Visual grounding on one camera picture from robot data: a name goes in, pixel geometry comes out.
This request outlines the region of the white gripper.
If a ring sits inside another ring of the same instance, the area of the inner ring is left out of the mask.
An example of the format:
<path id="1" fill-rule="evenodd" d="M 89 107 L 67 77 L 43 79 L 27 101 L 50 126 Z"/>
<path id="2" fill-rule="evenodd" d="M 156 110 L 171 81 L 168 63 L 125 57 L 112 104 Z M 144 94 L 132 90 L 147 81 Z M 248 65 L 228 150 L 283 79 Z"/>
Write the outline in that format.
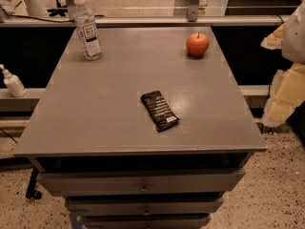
<path id="1" fill-rule="evenodd" d="M 260 46 L 282 50 L 282 56 L 292 62 L 287 70 L 274 75 L 262 123 L 267 127 L 283 124 L 305 101 L 305 1 L 282 24 L 265 37 Z"/>

